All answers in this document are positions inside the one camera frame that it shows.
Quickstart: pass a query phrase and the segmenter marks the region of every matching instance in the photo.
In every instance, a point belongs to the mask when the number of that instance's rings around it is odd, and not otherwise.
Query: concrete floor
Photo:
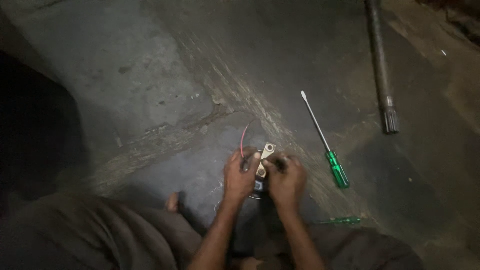
[[[362,216],[412,245],[428,269],[480,265],[480,54],[442,14],[384,1],[401,123],[386,136],[362,1],[0,3],[82,120],[87,162],[58,172],[56,190],[154,207],[182,190],[205,229],[224,161],[256,119],[245,144],[270,141],[303,160],[307,220]],[[348,190],[335,186],[301,90]],[[257,207],[247,202],[240,228]]]

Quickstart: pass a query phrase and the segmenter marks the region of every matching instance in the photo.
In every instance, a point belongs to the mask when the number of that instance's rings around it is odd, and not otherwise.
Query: screwdriver
[[[351,216],[351,217],[346,217],[346,218],[337,218],[337,219],[332,219],[328,221],[317,221],[314,222],[314,224],[358,224],[360,223],[360,218]]]
[[[315,122],[315,126],[317,127],[318,133],[320,133],[320,137],[322,138],[322,142],[324,143],[325,149],[327,152],[325,153],[325,156],[328,159],[328,162],[330,163],[330,168],[332,168],[332,173],[335,176],[336,183],[339,188],[348,188],[350,186],[350,183],[348,182],[347,176],[345,175],[345,172],[343,171],[342,165],[338,163],[336,160],[336,153],[335,151],[330,150],[330,147],[328,147],[328,143],[325,140],[324,134],[322,133],[322,130],[320,129],[317,120],[315,119],[315,115],[313,115],[312,109],[310,108],[310,105],[308,104],[307,101],[307,96],[303,91],[300,92],[301,96],[303,97],[303,100],[305,103],[307,103],[308,111],[310,112],[310,115],[313,118],[313,121]]]

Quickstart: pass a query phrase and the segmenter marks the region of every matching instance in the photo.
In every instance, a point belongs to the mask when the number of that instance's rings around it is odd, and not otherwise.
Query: person's right hand
[[[298,158],[279,152],[264,159],[262,164],[268,172],[269,193],[277,209],[297,211],[307,179]]]

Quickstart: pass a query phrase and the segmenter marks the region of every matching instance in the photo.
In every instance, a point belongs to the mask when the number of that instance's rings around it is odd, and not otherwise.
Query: red wire
[[[241,154],[241,157],[244,158],[243,156],[243,137],[245,136],[245,131],[247,131],[247,127],[248,125],[245,127],[245,129],[243,130],[243,133],[241,135],[241,140],[240,140],[240,154]]]

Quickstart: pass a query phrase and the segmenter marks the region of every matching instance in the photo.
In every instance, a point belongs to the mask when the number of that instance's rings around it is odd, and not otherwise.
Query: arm
[[[253,191],[255,172],[260,164],[260,153],[257,148],[246,147],[243,153],[245,156],[251,156],[249,168],[247,171],[241,168],[243,158],[240,149],[228,159],[224,168],[223,200],[188,270],[221,270],[225,267],[225,254],[235,219],[243,201]]]
[[[306,184],[306,173],[296,157],[283,153],[263,161],[269,173],[270,196],[287,234],[297,269],[325,270],[325,264],[308,235],[298,213],[299,201]]]

